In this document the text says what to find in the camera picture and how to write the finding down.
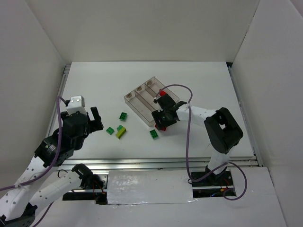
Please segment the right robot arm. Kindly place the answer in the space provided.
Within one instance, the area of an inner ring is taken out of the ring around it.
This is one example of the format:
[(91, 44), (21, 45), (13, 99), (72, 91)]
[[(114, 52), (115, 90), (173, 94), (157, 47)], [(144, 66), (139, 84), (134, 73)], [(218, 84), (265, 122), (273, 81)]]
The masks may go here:
[[(160, 110), (152, 112), (157, 129), (162, 130), (179, 121), (187, 120), (186, 138), (186, 168), (189, 180), (192, 183), (200, 182), (210, 175), (220, 177), (229, 163), (229, 152), (237, 146), (243, 137), (243, 131), (232, 116), (231, 112), (222, 107), (218, 110), (204, 109), (191, 106), (190, 103), (175, 102), (168, 94), (154, 98), (154, 103)], [(215, 149), (206, 166), (206, 174), (200, 178), (193, 178), (189, 170), (189, 142), (191, 124), (206, 129), (210, 144)]]

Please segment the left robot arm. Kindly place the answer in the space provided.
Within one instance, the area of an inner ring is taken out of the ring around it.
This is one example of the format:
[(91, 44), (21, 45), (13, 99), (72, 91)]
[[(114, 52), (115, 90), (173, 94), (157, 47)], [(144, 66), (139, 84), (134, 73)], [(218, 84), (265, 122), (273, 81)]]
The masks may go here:
[(55, 183), (41, 189), (44, 181), (82, 148), (84, 140), (104, 126), (96, 107), (91, 108), (94, 119), (88, 113), (76, 111), (60, 114), (60, 127), (45, 138), (15, 185), (5, 188), (0, 200), (0, 225), (2, 227), (28, 227), (36, 215), (76, 188), (103, 189), (104, 183), (86, 165), (77, 164)]

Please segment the lime lego block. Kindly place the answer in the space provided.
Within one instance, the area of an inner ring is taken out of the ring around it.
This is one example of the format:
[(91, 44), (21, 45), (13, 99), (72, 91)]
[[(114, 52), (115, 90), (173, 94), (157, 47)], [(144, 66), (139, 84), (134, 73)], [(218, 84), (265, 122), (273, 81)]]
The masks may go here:
[(116, 137), (118, 139), (121, 139), (121, 137), (126, 133), (126, 128), (125, 127), (121, 127), (118, 129)]

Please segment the green lego two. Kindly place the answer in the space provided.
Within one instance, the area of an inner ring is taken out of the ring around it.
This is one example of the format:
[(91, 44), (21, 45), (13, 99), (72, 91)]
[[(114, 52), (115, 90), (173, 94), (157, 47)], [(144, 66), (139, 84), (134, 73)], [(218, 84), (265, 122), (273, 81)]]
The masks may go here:
[(127, 119), (127, 113), (125, 112), (121, 112), (120, 116), (119, 116), (119, 120), (125, 122)]

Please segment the small green square lego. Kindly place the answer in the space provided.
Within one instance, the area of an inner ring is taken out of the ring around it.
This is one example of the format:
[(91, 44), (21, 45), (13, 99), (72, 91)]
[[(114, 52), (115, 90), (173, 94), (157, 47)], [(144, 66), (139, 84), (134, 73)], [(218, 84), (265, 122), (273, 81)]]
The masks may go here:
[(108, 128), (106, 129), (106, 132), (107, 132), (109, 135), (112, 135), (112, 134), (115, 132), (115, 130), (114, 130), (112, 127), (108, 127)]

